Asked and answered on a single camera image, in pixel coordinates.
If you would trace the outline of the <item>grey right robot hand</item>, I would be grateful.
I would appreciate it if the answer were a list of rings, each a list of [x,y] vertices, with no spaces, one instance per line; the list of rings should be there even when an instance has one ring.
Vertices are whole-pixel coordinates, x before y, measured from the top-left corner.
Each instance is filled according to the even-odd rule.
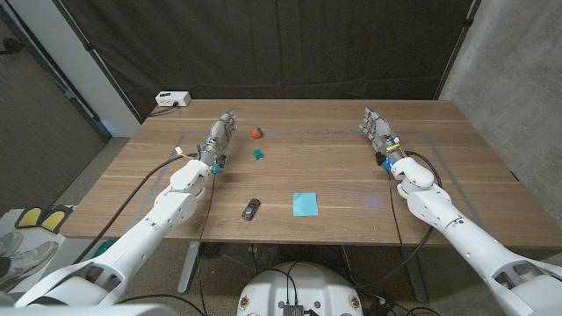
[[[376,152],[377,164],[386,165],[388,168],[403,159],[405,154],[400,148],[400,139],[393,131],[387,121],[376,113],[372,108],[364,110],[364,123],[359,126],[371,142]]]

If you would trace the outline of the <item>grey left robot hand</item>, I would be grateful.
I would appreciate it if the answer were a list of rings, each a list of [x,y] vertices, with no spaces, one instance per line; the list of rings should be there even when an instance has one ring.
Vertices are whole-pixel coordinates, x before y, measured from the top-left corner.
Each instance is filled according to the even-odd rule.
[[[236,120],[234,109],[230,109],[213,123],[207,134],[199,160],[208,165],[212,171],[225,168],[227,148],[237,130]]]

